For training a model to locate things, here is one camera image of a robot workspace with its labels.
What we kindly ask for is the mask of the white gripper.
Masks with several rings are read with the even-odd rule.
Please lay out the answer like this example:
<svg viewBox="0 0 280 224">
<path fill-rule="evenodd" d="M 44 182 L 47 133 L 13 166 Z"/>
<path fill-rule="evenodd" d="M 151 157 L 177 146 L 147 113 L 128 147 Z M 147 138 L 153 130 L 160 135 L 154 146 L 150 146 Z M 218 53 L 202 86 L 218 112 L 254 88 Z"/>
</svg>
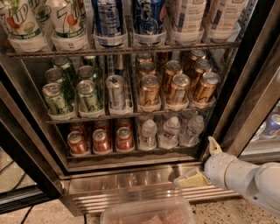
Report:
<svg viewBox="0 0 280 224">
<path fill-rule="evenodd" d="M 177 187 L 189 188 L 212 185 L 230 187 L 229 166 L 236 160 L 236 156 L 222 152 L 220 145 L 212 137 L 208 137 L 209 152 L 212 155 L 205 162 L 205 174 L 200 168 L 194 168 L 175 178 L 173 183 Z"/>
</svg>

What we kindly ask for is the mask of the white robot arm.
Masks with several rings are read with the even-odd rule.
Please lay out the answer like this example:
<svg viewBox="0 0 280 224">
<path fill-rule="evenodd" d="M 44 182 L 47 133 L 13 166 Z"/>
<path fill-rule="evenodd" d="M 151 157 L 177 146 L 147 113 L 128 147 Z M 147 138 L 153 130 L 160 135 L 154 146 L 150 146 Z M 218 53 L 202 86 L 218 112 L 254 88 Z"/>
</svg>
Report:
<svg viewBox="0 0 280 224">
<path fill-rule="evenodd" d="M 280 164 L 251 164 L 221 150 L 210 136 L 211 156 L 204 170 L 194 168 L 175 178 L 177 187 L 197 187 L 212 184 L 239 193 L 250 203 L 280 217 Z"/>
</svg>

